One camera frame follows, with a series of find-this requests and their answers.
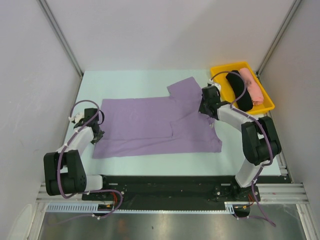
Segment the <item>purple t shirt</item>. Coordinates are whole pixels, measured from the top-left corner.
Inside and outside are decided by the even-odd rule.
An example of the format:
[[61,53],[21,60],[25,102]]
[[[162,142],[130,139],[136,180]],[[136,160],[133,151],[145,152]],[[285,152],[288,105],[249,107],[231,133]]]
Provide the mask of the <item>purple t shirt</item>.
[[195,78],[169,85],[167,91],[164,97],[103,99],[104,135],[92,157],[221,152],[215,120],[199,112],[202,90]]

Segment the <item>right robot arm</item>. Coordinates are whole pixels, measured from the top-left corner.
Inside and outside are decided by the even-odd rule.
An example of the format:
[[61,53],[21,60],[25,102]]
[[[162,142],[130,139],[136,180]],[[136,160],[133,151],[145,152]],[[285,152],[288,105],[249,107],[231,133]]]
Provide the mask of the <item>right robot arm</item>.
[[202,88],[199,106],[201,114],[229,124],[241,133],[245,160],[235,175],[236,185],[230,188],[231,196],[242,201],[249,194],[248,187],[255,183],[264,167],[273,163],[282,146],[271,117],[255,117],[220,100],[220,91],[214,86]]

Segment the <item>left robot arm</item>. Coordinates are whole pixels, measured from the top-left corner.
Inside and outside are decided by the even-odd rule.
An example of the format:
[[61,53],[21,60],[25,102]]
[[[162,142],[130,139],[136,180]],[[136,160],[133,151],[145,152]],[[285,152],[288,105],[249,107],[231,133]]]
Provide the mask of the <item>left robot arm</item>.
[[93,191],[100,200],[110,196],[111,188],[103,183],[101,175],[87,175],[81,155],[88,145],[95,145],[103,137],[100,129],[99,110],[86,108],[70,118],[74,123],[75,137],[57,151],[46,153],[43,157],[46,192],[57,196]]

